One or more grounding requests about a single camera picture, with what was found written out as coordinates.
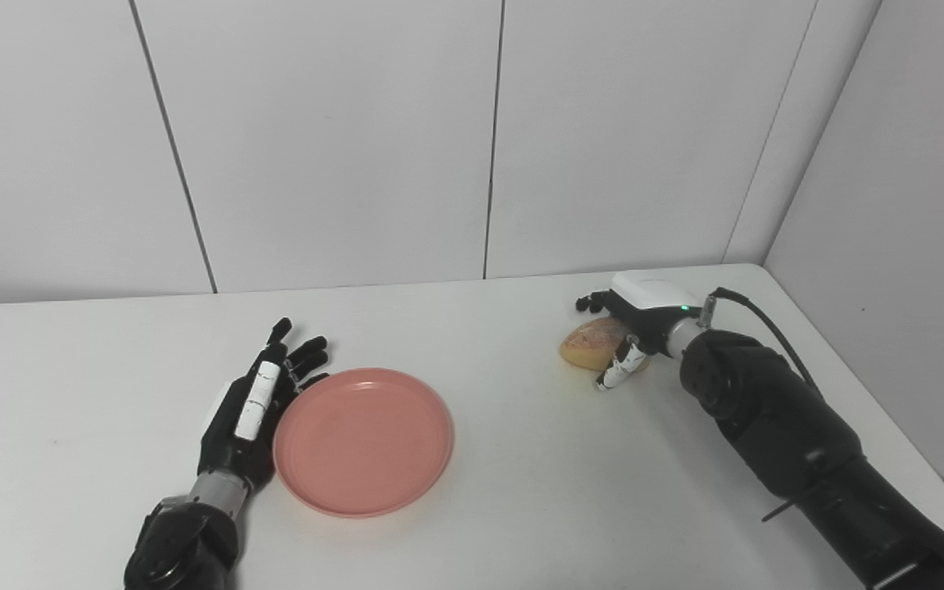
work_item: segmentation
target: robotic hand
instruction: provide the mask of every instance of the robotic hand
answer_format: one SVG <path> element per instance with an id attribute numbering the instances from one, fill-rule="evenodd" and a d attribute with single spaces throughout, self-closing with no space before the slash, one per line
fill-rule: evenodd
<path id="1" fill-rule="evenodd" d="M 799 370 L 772 348 L 711 328 L 716 299 L 748 306 L 771 328 Z M 872 590 L 944 590 L 944 530 L 869 465 L 861 441 L 829 407 L 777 326 L 744 295 L 718 288 L 704 306 L 674 284 L 618 273 L 610 291 L 578 299 L 604 309 L 630 333 L 600 389 L 613 388 L 645 355 L 681 362 L 679 381 L 715 420 L 769 492 L 796 506 L 855 576 Z"/>
<path id="2" fill-rule="evenodd" d="M 239 558 L 236 516 L 272 479 L 272 440 L 282 412 L 326 377 L 326 339 L 289 352 L 282 318 L 243 377 L 232 382 L 202 436 L 198 477 L 187 496 L 166 497 L 146 516 L 126 565 L 127 590 L 222 590 Z"/>

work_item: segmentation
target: bread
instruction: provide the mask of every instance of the bread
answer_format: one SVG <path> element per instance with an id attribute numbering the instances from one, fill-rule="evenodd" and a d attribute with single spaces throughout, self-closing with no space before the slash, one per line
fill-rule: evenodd
<path id="1" fill-rule="evenodd" d="M 606 369 L 618 344 L 625 340 L 628 333 L 629 329 L 625 328 L 625 324 L 613 317 L 593 319 L 578 326 L 563 340 L 559 347 L 559 356 L 571 365 L 601 372 Z M 650 357 L 644 359 L 636 371 L 646 369 L 649 363 Z"/>

